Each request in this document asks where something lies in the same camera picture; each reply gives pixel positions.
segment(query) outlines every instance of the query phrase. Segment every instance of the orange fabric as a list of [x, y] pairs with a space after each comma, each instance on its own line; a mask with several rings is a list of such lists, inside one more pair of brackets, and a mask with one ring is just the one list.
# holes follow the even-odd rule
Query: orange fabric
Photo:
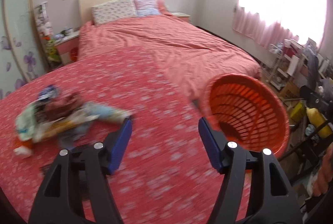
[[26, 148], [28, 148], [30, 150], [34, 149], [34, 144], [32, 143], [31, 139], [29, 139], [27, 141], [21, 141], [19, 139], [19, 137], [17, 137], [17, 136], [14, 137], [14, 148], [19, 148], [21, 146], [26, 147]]
[[120, 19], [100, 26], [87, 22], [80, 30], [79, 59], [140, 45], [191, 100], [198, 99], [207, 82], [219, 74], [260, 78], [259, 64], [246, 52], [160, 10], [162, 15]]

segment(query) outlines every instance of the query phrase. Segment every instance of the floral pillow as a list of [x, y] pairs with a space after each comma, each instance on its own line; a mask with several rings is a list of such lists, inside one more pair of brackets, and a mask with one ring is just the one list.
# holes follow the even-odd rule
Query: floral pillow
[[133, 0], [114, 0], [96, 5], [92, 7], [92, 13], [95, 25], [137, 16]]
[[134, 0], [137, 17], [160, 15], [158, 0]]

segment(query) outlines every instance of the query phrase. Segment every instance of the yellow object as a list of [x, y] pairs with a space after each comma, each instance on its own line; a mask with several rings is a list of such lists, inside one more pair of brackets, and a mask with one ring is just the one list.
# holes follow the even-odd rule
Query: yellow object
[[290, 118], [298, 123], [306, 115], [305, 106], [299, 101], [290, 113]]
[[[316, 108], [307, 108], [306, 114], [308, 115], [310, 123], [313, 124], [316, 128], [326, 121], [323, 115]], [[319, 131], [318, 134], [322, 139], [324, 139], [332, 133], [332, 129], [326, 125]]]
[[32, 140], [34, 143], [44, 141], [85, 122], [96, 120], [98, 117], [99, 115], [88, 116], [84, 109], [79, 109], [64, 119], [40, 123]]

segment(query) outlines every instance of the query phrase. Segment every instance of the red bucket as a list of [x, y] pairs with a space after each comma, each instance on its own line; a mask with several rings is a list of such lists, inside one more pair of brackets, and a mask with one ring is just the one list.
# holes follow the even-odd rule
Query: red bucket
[[269, 148], [280, 157], [289, 139], [287, 113], [266, 85], [242, 74], [226, 74], [210, 81], [199, 100], [213, 128], [243, 148]]

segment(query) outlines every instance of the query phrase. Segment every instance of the pink bedspread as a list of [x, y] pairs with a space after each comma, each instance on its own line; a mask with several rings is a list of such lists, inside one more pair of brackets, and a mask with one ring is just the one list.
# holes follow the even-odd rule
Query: pink bedspread
[[[199, 137], [200, 114], [140, 47], [61, 67], [0, 101], [0, 187], [24, 220], [43, 179], [41, 167], [52, 163], [60, 148], [49, 139], [36, 144], [33, 156], [15, 157], [15, 119], [50, 84], [60, 88], [62, 97], [80, 92], [84, 101], [135, 113], [120, 168], [108, 176], [125, 224], [207, 223], [223, 176], [212, 168]], [[117, 125], [95, 121], [75, 145], [103, 141], [117, 129]], [[246, 214], [250, 182], [246, 175], [238, 219]], [[93, 221], [90, 202], [83, 201], [83, 206], [86, 218]], [[0, 223], [11, 224], [1, 215], [0, 209]]]
[[170, 15], [128, 18], [80, 30], [79, 59], [140, 45], [191, 100], [216, 75], [242, 73], [260, 78], [259, 64], [246, 52]]

